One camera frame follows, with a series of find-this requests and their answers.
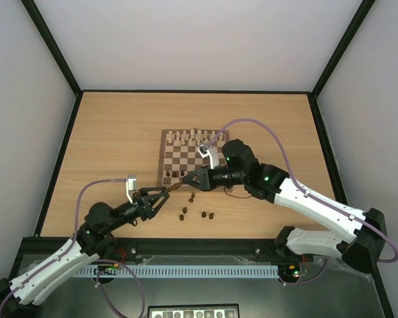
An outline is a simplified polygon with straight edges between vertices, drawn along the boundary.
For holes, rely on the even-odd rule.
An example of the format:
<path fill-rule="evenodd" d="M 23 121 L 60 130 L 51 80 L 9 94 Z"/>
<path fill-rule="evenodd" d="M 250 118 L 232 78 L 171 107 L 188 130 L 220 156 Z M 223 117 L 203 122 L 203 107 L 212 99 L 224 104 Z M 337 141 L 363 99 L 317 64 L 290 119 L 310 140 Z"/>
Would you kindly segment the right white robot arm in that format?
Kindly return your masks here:
<path fill-rule="evenodd" d="M 217 163 L 213 148 L 200 146 L 198 152 L 210 159 L 210 165 L 184 176 L 184 184 L 200 191 L 242 185 L 252 197 L 292 209 L 326 227 L 325 231 L 284 227 L 275 241 L 281 258 L 288 260 L 296 254 L 329 256 L 359 272 L 374 271 L 387 234 L 381 211 L 349 207 L 306 187 L 288 172 L 260 163 L 252 149 L 239 139 L 223 146 L 224 165 Z"/>

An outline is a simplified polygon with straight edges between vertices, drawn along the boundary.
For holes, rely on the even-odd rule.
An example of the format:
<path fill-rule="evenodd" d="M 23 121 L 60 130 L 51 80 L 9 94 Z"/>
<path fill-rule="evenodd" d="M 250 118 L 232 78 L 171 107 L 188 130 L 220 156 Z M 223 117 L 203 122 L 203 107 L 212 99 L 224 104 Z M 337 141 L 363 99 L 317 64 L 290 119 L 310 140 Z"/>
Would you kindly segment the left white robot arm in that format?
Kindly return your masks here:
<path fill-rule="evenodd" d="M 79 269 L 99 260 L 108 262 L 117 245 L 112 231 L 152 219 L 168 198 L 165 187 L 144 187 L 118 207 L 93 204 L 84 223 L 54 254 L 23 275 L 0 279 L 0 317 L 30 317 Z"/>

